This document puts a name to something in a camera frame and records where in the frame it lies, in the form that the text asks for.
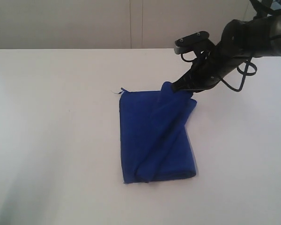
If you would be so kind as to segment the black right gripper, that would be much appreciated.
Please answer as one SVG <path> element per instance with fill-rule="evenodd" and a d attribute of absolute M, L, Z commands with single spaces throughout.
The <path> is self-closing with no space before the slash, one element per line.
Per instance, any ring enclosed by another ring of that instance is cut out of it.
<path fill-rule="evenodd" d="M 219 42 L 194 71 L 188 70 L 173 82 L 171 89 L 173 92 L 192 94 L 212 89 L 245 60 L 246 58 L 242 56 L 228 56 L 224 51 L 224 45 Z"/>

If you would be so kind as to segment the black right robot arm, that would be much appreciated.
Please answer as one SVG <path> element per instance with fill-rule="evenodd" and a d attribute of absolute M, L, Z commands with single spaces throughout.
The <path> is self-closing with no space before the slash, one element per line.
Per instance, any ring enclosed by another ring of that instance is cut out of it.
<path fill-rule="evenodd" d="M 242 74 L 240 92 L 246 77 L 257 72 L 253 58 L 281 56 L 281 12 L 248 22 L 232 20 L 223 32 L 218 44 L 209 40 L 209 33 L 200 31 L 175 41 L 174 51 L 183 56 L 194 52 L 191 68 L 171 86 L 174 92 L 187 90 L 202 92 L 210 90 L 236 69 Z"/>

